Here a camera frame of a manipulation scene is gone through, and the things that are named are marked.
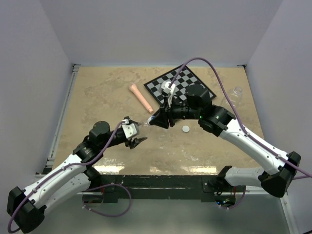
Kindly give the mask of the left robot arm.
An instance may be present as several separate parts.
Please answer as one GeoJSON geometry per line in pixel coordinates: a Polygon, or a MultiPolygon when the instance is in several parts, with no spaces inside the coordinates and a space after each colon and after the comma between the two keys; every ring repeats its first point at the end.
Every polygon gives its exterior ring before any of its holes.
{"type": "Polygon", "coordinates": [[[7,230],[16,223],[18,231],[27,234],[37,228],[61,203],[84,191],[96,191],[101,186],[100,173],[93,168],[112,146],[124,144],[133,149],[146,137],[138,138],[140,123],[125,117],[114,130],[106,121],[98,121],[73,152],[55,169],[37,182],[21,189],[13,188],[8,195],[7,213],[10,215],[7,230]]]}

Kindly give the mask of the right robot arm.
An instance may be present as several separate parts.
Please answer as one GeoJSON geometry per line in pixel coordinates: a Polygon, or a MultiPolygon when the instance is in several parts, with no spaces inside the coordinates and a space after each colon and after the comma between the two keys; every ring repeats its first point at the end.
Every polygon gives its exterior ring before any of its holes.
{"type": "Polygon", "coordinates": [[[197,120],[204,131],[230,142],[259,164],[257,168],[224,167],[213,182],[218,191],[254,186],[272,196],[283,197],[301,161],[298,153],[286,153],[258,137],[240,124],[233,113],[214,105],[209,92],[199,84],[187,87],[186,100],[182,103],[166,97],[148,124],[168,129],[181,119],[197,120]]]}

